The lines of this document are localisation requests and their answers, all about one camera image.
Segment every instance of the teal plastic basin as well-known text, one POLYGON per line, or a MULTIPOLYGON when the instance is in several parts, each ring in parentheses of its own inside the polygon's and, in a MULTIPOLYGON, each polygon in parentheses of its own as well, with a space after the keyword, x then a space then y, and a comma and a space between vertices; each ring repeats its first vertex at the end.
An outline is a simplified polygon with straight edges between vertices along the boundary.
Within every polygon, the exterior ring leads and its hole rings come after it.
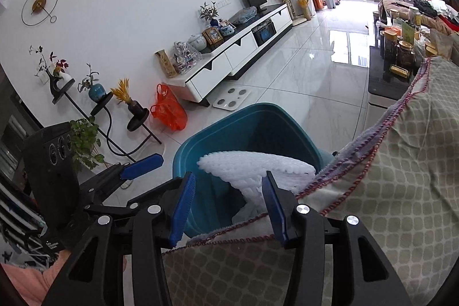
POLYGON ((281 107, 258 103, 238 110, 190 137, 174 157, 173 177, 196 176, 196 194, 185 226, 193 237, 230 226, 246 204, 239 190, 199 170, 199 158, 211 152, 252 151, 292 157, 320 171, 333 158, 319 151, 304 130, 281 107))

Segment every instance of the tall green plant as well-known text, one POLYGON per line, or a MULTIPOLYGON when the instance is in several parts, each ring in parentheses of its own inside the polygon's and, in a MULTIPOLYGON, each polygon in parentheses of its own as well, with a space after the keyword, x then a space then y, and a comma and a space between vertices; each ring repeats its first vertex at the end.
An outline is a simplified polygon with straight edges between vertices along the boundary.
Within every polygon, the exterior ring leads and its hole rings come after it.
POLYGON ((104 155, 96 151, 96 144, 100 147, 100 139, 97 138, 99 125, 94 123, 94 117, 89 121, 85 118, 77 121, 70 121, 72 133, 73 167, 75 171, 81 171, 82 165, 92 170, 98 164, 104 163, 104 155))

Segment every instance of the bottle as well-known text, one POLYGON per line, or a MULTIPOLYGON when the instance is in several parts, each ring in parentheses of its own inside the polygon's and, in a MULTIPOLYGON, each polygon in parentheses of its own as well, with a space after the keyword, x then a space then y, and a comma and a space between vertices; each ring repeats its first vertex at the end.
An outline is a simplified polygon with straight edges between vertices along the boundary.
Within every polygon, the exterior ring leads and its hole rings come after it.
POLYGON ((416 30, 421 29, 421 13, 417 12, 416 14, 416 30))

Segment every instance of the blue gripper pad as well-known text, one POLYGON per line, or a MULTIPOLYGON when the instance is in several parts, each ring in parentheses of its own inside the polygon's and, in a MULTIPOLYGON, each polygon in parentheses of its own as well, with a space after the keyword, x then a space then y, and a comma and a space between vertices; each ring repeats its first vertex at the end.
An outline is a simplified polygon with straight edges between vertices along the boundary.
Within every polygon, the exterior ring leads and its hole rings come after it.
POLYGON ((286 230, 286 217, 277 197, 274 186, 268 177, 262 178, 262 193, 268 209, 269 219, 273 226, 274 236, 282 246, 289 241, 286 230))
POLYGON ((155 153, 151 156, 141 159, 140 161, 135 162, 134 164, 126 166, 120 174, 120 177, 124 180, 134 180, 137 177, 140 177, 141 175, 144 175, 162 166, 163 162, 164 159, 162 158, 162 155, 155 153))
POLYGON ((180 195, 174 213, 171 218, 171 234, 169 235, 169 244, 172 248, 182 239, 183 230, 185 229, 186 220, 191 210, 191 203, 195 197, 196 179, 190 172, 183 177, 184 184, 182 194, 180 195))

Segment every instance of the yellow plant pot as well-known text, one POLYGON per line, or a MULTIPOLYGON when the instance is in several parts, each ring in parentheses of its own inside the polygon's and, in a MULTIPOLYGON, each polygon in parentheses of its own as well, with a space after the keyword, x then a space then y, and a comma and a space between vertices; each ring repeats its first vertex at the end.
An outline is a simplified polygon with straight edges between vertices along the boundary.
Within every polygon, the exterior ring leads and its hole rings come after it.
POLYGON ((298 4, 303 10, 303 16, 306 20, 311 20, 311 13, 309 12, 309 0, 298 0, 298 4))

